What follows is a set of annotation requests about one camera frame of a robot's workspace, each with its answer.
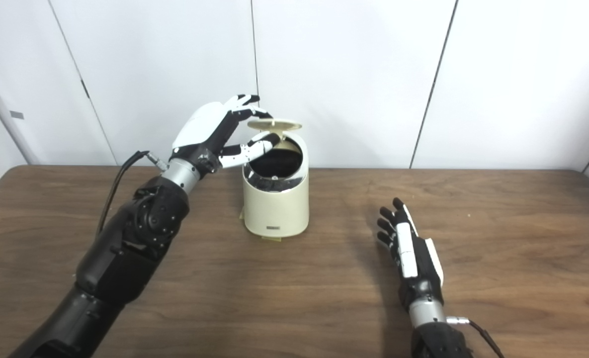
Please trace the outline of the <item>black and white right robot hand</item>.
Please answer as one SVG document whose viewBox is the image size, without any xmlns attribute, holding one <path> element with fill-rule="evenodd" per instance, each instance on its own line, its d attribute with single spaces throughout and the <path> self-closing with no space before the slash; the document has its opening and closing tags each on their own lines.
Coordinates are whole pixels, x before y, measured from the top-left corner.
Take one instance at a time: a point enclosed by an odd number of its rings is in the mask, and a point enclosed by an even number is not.
<svg viewBox="0 0 589 358">
<path fill-rule="evenodd" d="M 444 304 L 442 269 L 434 262 L 437 253 L 433 240 L 422 238 L 412 214 L 398 197 L 392 200 L 393 209 L 380 208 L 377 225 L 378 241 L 387 247 L 400 277 L 399 299 L 405 311 L 419 301 Z"/>
</svg>

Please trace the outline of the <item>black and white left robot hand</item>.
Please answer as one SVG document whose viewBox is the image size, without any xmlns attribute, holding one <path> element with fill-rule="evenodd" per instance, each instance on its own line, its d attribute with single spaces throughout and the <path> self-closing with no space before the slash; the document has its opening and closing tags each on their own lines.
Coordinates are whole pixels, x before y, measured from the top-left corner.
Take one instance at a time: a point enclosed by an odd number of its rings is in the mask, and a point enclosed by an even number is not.
<svg viewBox="0 0 589 358">
<path fill-rule="evenodd" d="M 228 146 L 240 123 L 249 118 L 272 120 L 256 106 L 258 95 L 234 95 L 224 103 L 211 102 L 198 108 L 173 142 L 167 172 L 185 166 L 200 178 L 219 169 L 242 166 L 260 158 L 280 143 L 274 132 L 260 132 L 246 144 Z"/>
</svg>

